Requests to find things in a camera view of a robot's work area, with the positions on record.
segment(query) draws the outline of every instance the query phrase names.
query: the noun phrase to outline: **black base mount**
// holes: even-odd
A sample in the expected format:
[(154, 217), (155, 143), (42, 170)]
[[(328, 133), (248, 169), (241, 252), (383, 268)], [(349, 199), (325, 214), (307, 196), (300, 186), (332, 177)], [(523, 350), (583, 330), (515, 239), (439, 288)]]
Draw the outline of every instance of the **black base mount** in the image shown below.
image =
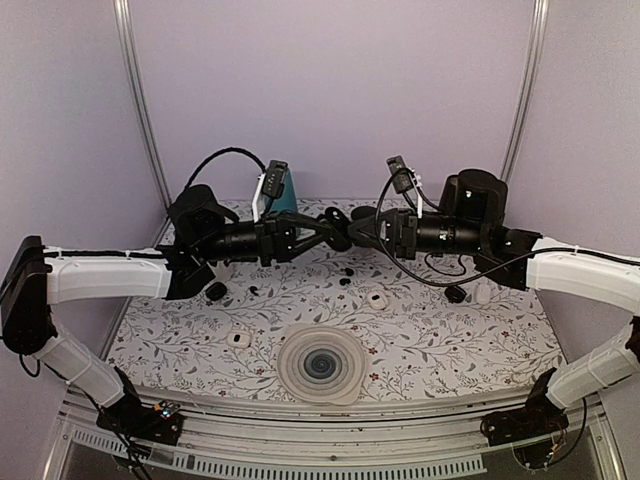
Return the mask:
[(563, 410), (547, 398), (547, 384), (555, 368), (543, 373), (531, 390), (524, 407), (493, 412), (483, 417), (480, 431), (490, 446), (519, 442), (564, 430), (569, 420)]
[(179, 407), (166, 402), (153, 407), (143, 406), (131, 381), (117, 368), (116, 371), (124, 384), (125, 396), (111, 407), (102, 409), (96, 425), (125, 438), (177, 445), (184, 423), (184, 417), (176, 413)]

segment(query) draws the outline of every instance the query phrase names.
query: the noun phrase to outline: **white cable housing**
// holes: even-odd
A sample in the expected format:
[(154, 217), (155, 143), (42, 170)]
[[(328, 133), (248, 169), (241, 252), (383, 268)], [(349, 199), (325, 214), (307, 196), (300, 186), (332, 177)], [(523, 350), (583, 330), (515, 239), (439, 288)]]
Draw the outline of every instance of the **white cable housing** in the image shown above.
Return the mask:
[(627, 325), (592, 352), (558, 368), (547, 386), (549, 400), (564, 409), (582, 397), (640, 372), (635, 353), (625, 348), (632, 329), (632, 325)]
[[(45, 253), (62, 251), (48, 248)], [(160, 254), (154, 249), (136, 253)], [(45, 263), (52, 268), (47, 274), (49, 305), (82, 298), (163, 298), (171, 282), (171, 271), (162, 258), (58, 256), (45, 258)]]
[(62, 325), (33, 357), (55, 370), (67, 385), (76, 385), (101, 406), (110, 407), (124, 396), (122, 380), (113, 367), (100, 360)]
[[(545, 237), (532, 250), (550, 247), (580, 248)], [(527, 287), (536, 290), (571, 293), (640, 314), (640, 267), (579, 253), (541, 253), (529, 260), (526, 282)]]

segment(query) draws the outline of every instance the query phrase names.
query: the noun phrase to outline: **floral patterned surface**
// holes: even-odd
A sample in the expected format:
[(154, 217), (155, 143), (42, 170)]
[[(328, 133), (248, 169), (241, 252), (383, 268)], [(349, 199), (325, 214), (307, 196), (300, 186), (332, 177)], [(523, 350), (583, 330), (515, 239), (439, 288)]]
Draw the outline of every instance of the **floral patterned surface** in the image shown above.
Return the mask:
[[(367, 202), (300, 200), (302, 213), (316, 216), (328, 206), (348, 214)], [(228, 202), (241, 218), (246, 202)], [(167, 232), (165, 242), (171, 241)], [(444, 280), (419, 260), (407, 262), (418, 274)], [(459, 271), (457, 256), (432, 258), (445, 271)], [(464, 259), (473, 271), (470, 258)], [(345, 268), (354, 275), (351, 283)], [(221, 275), (229, 293), (211, 302), (204, 293), (191, 300), (133, 299), (109, 354), (134, 383), (236, 398), (294, 402), (275, 371), (287, 327), (334, 326), (360, 339), (370, 359), (362, 402), (449, 397), (530, 385), (534, 377), (563, 362), (556, 337), (533, 292), (488, 283), (487, 305), (468, 295), (447, 301), (442, 289), (400, 273), (382, 254), (353, 248), (337, 253), (316, 247), (289, 264), (262, 268), (232, 264)], [(249, 287), (256, 287), (255, 293)], [(384, 292), (389, 306), (373, 310), (370, 291)], [(226, 343), (230, 330), (249, 331), (247, 349)]]

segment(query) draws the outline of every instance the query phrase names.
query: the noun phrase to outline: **lavender wall panel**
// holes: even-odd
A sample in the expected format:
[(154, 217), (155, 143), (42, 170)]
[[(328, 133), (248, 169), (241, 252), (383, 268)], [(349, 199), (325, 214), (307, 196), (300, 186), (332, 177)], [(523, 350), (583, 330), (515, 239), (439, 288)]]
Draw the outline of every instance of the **lavender wall panel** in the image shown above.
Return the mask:
[[(20, 240), (146, 245), (162, 212), (123, 67), (111, 2), (0, 2), (0, 271)], [(97, 351), (118, 301), (55, 310)], [(41, 472), (64, 395), (50, 372), (33, 380), (0, 346), (0, 477)]]
[[(401, 153), (438, 196), (469, 166), (499, 172), (533, 1), (132, 2), (145, 93), (174, 195), (235, 145), (291, 163), (299, 196), (377, 196)], [(240, 157), (203, 174), (249, 198)]]
[[(529, 122), (511, 186), (511, 225), (640, 256), (640, 4), (552, 2)], [(629, 322), (614, 308), (543, 297), (575, 359)], [(603, 394), (628, 478), (640, 478), (640, 381)]]

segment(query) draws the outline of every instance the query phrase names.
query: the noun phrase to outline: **wire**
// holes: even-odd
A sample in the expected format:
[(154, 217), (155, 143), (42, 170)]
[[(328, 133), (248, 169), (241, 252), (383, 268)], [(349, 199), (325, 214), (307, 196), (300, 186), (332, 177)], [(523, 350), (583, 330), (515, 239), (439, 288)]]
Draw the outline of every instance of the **wire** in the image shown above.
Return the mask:
[(271, 208), (273, 207), (273, 202), (275, 202), (275, 199), (273, 197), (269, 197), (269, 200), (267, 201), (267, 206), (264, 207), (264, 212), (262, 212), (262, 215), (260, 215), (261, 218), (266, 217), (267, 214), (271, 211)]
[[(89, 399), (89, 401), (93, 404), (98, 414), (103, 415), (104, 414), (103, 408), (100, 405), (98, 405), (98, 402), (96, 402), (86, 392), (83, 392), (83, 393)], [(122, 435), (114, 429), (112, 429), (111, 431), (116, 435), (116, 437), (118, 437), (118, 440), (120, 440), (120, 443), (124, 445), (125, 451), (127, 452), (127, 457), (129, 459), (129, 463), (135, 465), (135, 468), (140, 469), (140, 471), (144, 474), (144, 479), (143, 477), (138, 475), (138, 472), (136, 472), (135, 468), (129, 468), (129, 471), (133, 474), (133, 476), (135, 476), (138, 480), (153, 480), (151, 478), (151, 475), (149, 475), (149, 472), (147, 471), (147, 469), (144, 467), (144, 465), (140, 461), (140, 457), (138, 456), (137, 452), (132, 450), (134, 446), (137, 446), (135, 442), (132, 442), (130, 437), (128, 439), (123, 438)]]
[(129, 257), (164, 260), (166, 257), (161, 253), (125, 252), (122, 250), (59, 250), (46, 252), (45, 258), (56, 257)]
[(200, 172), (204, 167), (206, 167), (214, 159), (218, 158), (221, 155), (224, 155), (225, 153), (239, 153), (241, 155), (244, 155), (245, 157), (249, 157), (251, 160), (253, 160), (253, 162), (256, 165), (260, 167), (260, 170), (262, 170), (262, 173), (265, 173), (267, 171), (267, 168), (264, 166), (264, 163), (262, 163), (262, 160), (260, 160), (257, 156), (255, 156), (249, 150), (245, 150), (244, 148), (240, 148), (240, 147), (227, 147), (227, 148), (223, 148), (222, 150), (218, 150), (217, 152), (214, 152), (211, 155), (209, 155), (207, 158), (205, 158), (200, 163), (200, 165), (198, 165), (198, 167), (193, 171), (193, 173), (191, 174), (191, 177), (189, 177), (189, 180), (187, 181), (187, 184), (184, 186), (184, 189), (186, 190), (193, 184), (194, 180), (200, 174)]
[(416, 190), (418, 190), (418, 194), (420, 194), (420, 196), (422, 197), (422, 201), (424, 203), (426, 203), (427, 205), (429, 205), (431, 208), (433, 208), (436, 212), (440, 212), (442, 211), (442, 209), (436, 205), (435, 203), (433, 203), (431, 200), (429, 200), (427, 198), (427, 196), (424, 194), (424, 192), (422, 191), (422, 189), (420, 187), (416, 187)]
[(546, 470), (547, 468), (553, 467), (554, 465), (557, 465), (558, 463), (564, 461), (569, 455), (573, 453), (573, 451), (576, 449), (576, 447), (580, 443), (580, 440), (584, 435), (584, 431), (586, 427), (587, 427), (587, 399), (583, 398), (582, 399), (582, 425), (580, 426), (580, 431), (578, 432), (578, 436), (576, 437), (576, 440), (573, 442), (569, 450), (567, 450), (562, 457), (558, 458), (555, 461), (552, 458), (551, 461), (549, 461), (549, 463), (547, 463), (546, 465), (543, 465), (541, 467), (528, 468), (528, 470), (533, 470), (533, 471)]
[[(389, 180), (387, 180), (387, 183), (385, 184), (384, 188), (382, 189), (382, 192), (380, 193), (380, 197), (378, 198), (378, 204), (376, 206), (376, 213), (374, 216), (374, 232), (378, 231), (378, 225), (380, 224), (380, 214), (382, 211), (382, 204), (385, 200), (385, 197), (387, 196), (387, 192), (389, 191), (389, 187), (391, 186), (393, 180), (400, 174), (404, 173), (404, 172), (410, 172), (410, 170), (408, 168), (401, 168), (399, 170), (396, 170), (393, 175), (391, 175), (391, 177), (389, 178)], [(434, 282), (432, 280), (428, 280), (426, 278), (422, 278), (419, 275), (416, 275), (415, 273), (413, 273), (411, 270), (409, 270), (407, 267), (405, 267), (402, 263), (400, 263), (394, 255), (392, 255), (389, 250), (387, 249), (385, 242), (382, 241), (382, 238), (380, 237), (379, 234), (375, 234), (375, 237), (378, 241), (378, 245), (380, 247), (380, 249), (382, 250), (382, 252), (389, 258), (389, 260), (391, 260), (391, 262), (398, 267), (400, 270), (402, 270), (405, 274), (407, 274), (409, 277), (413, 278), (414, 280), (416, 280), (417, 282), (423, 283), (424, 285), (428, 285), (430, 287), (439, 287), (439, 288), (446, 288), (446, 287), (457, 287), (458, 285), (464, 285), (466, 283), (469, 282), (473, 282), (475, 280), (478, 280), (479, 278), (485, 277), (487, 275), (492, 274), (493, 272), (497, 272), (498, 270), (507, 267), (513, 263), (519, 262), (521, 260), (525, 260), (528, 258), (533, 258), (536, 255), (539, 255), (541, 253), (553, 253), (553, 252), (563, 252), (563, 253), (573, 253), (573, 254), (580, 254), (580, 255), (589, 255), (592, 257), (597, 257), (597, 258), (601, 258), (604, 260), (609, 260), (615, 263), (621, 263), (623, 265), (630, 265), (630, 266), (634, 266), (634, 267), (640, 267), (640, 262), (635, 261), (635, 260), (629, 260), (626, 258), (621, 258), (621, 257), (616, 257), (613, 255), (609, 255), (606, 253), (601, 253), (601, 252), (595, 252), (593, 250), (583, 250), (583, 249), (576, 249), (576, 248), (569, 248), (569, 247), (549, 247), (549, 248), (541, 248), (540, 250), (533, 250), (531, 252), (527, 252), (523, 255), (520, 255), (518, 257), (514, 257), (510, 260), (507, 260), (505, 262), (499, 263), (498, 265), (496, 265), (493, 268), (490, 268), (489, 270), (486, 270), (484, 272), (478, 273), (476, 275), (473, 275), (471, 277), (467, 277), (464, 278), (462, 280), (457, 280), (455, 282), (445, 282), (445, 283), (439, 283), (439, 282)]]
[(40, 376), (40, 360), (36, 360), (36, 362), (37, 362), (36, 371), (32, 372), (27, 368), (27, 365), (24, 363), (24, 357), (22, 354), (20, 354), (20, 366), (22, 366), (22, 369), (24, 370), (24, 372), (27, 375), (29, 375), (31, 378), (38, 378)]
[(434, 272), (439, 273), (440, 275), (446, 275), (448, 277), (464, 277), (467, 274), (467, 267), (464, 263), (462, 263), (462, 255), (458, 255), (458, 265), (462, 267), (462, 271), (459, 273), (443, 272), (442, 270), (438, 270), (429, 262), (429, 257), (433, 255), (433, 252), (427, 253), (424, 256), (424, 263)]
[(418, 208), (416, 207), (416, 204), (413, 203), (413, 200), (411, 200), (411, 197), (409, 196), (409, 194), (407, 192), (402, 192), (402, 197), (404, 198), (405, 202), (407, 202), (409, 204), (409, 206), (411, 207), (411, 209), (416, 212), (418, 210)]

